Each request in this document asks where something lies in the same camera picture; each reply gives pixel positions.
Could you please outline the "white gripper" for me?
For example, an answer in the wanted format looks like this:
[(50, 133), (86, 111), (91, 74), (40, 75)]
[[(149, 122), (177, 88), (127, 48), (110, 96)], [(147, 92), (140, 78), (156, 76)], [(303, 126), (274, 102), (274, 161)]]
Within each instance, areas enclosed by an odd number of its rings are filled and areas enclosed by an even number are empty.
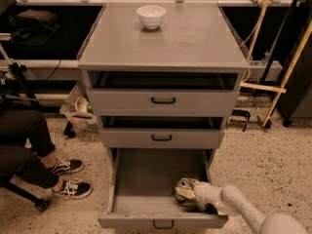
[(194, 199), (201, 204), (211, 204), (216, 209), (220, 210), (223, 207), (222, 188), (213, 186), (207, 182), (200, 182), (198, 179), (190, 178), (192, 188), (177, 187), (175, 189), (179, 198)]

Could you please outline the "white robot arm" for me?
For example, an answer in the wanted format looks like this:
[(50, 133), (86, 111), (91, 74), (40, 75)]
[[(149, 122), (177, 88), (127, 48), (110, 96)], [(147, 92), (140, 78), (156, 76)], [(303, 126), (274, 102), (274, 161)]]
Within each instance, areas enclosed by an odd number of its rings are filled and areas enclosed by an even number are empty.
[(308, 234), (303, 225), (288, 214), (265, 216), (234, 185), (218, 187), (195, 178), (184, 177), (175, 187), (179, 198), (211, 204), (227, 215), (240, 215), (253, 234)]

